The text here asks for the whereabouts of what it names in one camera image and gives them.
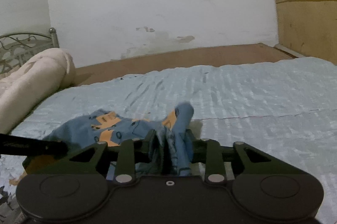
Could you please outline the brown wooden bed frame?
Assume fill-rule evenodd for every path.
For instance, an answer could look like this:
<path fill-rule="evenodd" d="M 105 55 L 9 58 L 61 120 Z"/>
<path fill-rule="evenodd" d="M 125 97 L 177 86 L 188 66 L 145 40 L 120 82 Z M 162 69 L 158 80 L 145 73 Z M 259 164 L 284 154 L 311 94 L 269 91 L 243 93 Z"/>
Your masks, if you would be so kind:
<path fill-rule="evenodd" d="M 203 47 L 126 58 L 80 67 L 75 70 L 75 78 L 71 86 L 90 85 L 120 78 L 127 74 L 146 74 L 151 71 L 161 71 L 176 67 L 198 65 L 220 67 L 223 65 L 278 62 L 294 58 L 289 53 L 262 43 Z"/>

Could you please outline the light blue bedsheet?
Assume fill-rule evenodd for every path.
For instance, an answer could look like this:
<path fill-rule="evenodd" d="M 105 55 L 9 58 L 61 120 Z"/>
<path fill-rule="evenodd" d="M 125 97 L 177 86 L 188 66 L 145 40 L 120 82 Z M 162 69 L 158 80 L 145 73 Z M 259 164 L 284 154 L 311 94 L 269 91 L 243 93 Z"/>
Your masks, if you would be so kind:
<path fill-rule="evenodd" d="M 317 217 L 336 222 L 336 66 L 322 59 L 179 67 L 68 88 L 45 99 L 12 133 L 41 139 L 99 109 L 158 120 L 181 102 L 194 108 L 197 137 L 246 142 L 318 178 L 324 201 Z"/>

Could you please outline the grey metal headboard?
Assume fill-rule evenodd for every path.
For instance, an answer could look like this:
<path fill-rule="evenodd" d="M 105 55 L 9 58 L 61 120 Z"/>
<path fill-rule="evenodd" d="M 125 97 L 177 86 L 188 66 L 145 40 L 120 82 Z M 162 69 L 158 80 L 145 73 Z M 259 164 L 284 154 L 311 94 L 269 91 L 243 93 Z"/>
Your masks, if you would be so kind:
<path fill-rule="evenodd" d="M 53 27 L 47 34 L 23 31 L 1 35 L 1 74 L 21 67 L 31 57 L 51 48 L 59 48 Z"/>

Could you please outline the cream rolled quilt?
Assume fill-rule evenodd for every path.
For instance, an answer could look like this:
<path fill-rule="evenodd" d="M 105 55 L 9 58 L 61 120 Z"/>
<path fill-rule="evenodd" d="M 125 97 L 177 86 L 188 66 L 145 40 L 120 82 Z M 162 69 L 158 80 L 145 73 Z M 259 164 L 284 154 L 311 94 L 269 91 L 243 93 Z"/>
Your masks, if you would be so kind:
<path fill-rule="evenodd" d="M 1 79 L 1 133 L 8 134 L 41 101 L 75 78 L 75 65 L 63 49 L 44 50 Z"/>

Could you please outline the blue pants with orange trucks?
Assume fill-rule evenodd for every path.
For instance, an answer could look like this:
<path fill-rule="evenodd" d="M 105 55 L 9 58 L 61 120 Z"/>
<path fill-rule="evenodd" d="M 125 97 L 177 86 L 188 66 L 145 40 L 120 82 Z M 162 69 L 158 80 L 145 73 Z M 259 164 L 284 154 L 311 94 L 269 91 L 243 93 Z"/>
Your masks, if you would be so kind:
<path fill-rule="evenodd" d="M 99 109 L 67 121 L 44 139 L 62 141 L 68 145 L 68 152 L 73 153 L 99 141 L 114 147 L 129 139 L 145 139 L 154 131 L 155 135 L 150 139 L 150 162 L 138 163 L 136 174 L 185 177 L 192 174 L 192 138 L 186 131 L 193 114 L 194 109 L 188 102 L 177 105 L 159 121 L 125 118 L 113 111 Z"/>

